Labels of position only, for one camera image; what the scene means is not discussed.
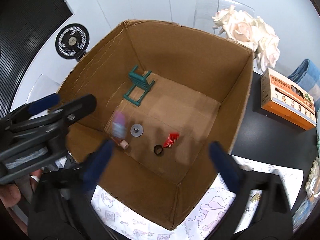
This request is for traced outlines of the person left hand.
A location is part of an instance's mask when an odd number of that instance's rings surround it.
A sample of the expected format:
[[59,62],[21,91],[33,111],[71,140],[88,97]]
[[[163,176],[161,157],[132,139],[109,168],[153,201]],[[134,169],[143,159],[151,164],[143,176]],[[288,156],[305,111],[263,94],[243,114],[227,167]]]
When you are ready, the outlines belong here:
[[23,190],[23,196],[27,200],[31,199],[40,181],[42,172],[43,170],[39,169],[18,179],[19,185],[16,185],[15,183],[1,185],[1,202],[5,208],[8,209],[13,207],[21,200],[20,189]]

